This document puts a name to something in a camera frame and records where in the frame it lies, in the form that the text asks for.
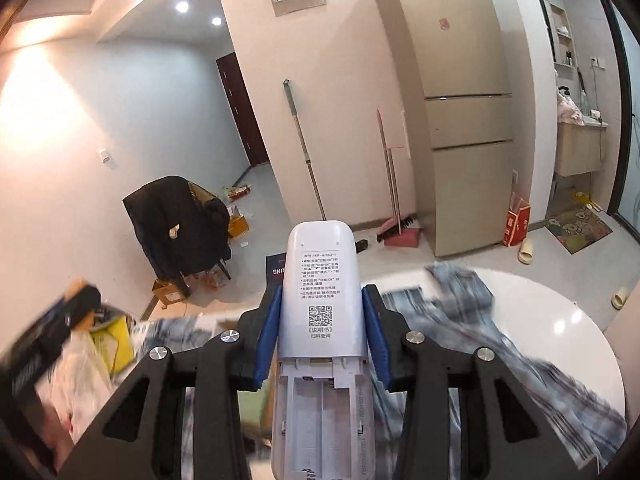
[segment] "wooden door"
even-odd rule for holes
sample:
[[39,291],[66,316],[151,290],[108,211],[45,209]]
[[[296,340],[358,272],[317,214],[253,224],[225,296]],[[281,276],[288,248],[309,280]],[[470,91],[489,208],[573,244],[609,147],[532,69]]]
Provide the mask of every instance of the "wooden door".
[[268,162],[269,155],[262,141],[258,121],[255,120],[254,108],[251,106],[249,94],[244,86],[236,53],[221,57],[216,62],[249,164],[254,167]]

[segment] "beige refrigerator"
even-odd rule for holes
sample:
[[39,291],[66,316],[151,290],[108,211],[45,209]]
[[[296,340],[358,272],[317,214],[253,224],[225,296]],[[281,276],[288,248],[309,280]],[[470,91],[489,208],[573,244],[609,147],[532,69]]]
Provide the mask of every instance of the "beige refrigerator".
[[511,94],[492,0],[376,0],[396,65],[418,222],[436,256],[502,240]]

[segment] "white round table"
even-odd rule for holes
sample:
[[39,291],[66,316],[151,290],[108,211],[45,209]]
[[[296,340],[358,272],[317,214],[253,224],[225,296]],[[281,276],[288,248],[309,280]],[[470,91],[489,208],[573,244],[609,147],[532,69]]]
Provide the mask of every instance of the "white round table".
[[[474,269],[495,297],[493,318],[518,350],[555,364],[622,415],[625,391],[618,362],[604,334],[578,306],[550,288],[498,270]],[[425,269],[386,274],[363,282],[381,294],[419,286],[425,298],[440,287]]]

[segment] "floor mat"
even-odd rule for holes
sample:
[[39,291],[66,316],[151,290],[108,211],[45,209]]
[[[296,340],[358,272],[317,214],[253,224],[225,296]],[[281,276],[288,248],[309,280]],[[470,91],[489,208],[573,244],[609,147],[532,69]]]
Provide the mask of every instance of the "floor mat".
[[611,233],[609,226],[584,206],[551,217],[546,228],[571,254]]

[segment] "blue gripper pad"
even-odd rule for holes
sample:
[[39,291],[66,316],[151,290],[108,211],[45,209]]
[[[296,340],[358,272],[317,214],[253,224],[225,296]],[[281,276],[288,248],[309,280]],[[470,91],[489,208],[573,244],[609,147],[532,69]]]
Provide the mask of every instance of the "blue gripper pad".
[[254,386],[262,387],[262,382],[269,377],[271,359],[276,348],[278,331],[280,330],[280,307],[282,306],[282,285],[278,285],[269,304],[262,331],[255,347]]
[[373,359],[378,380],[388,388],[391,384],[391,352],[382,331],[380,316],[378,315],[366,287],[362,289],[362,307],[364,309],[364,323],[367,331],[367,342]]

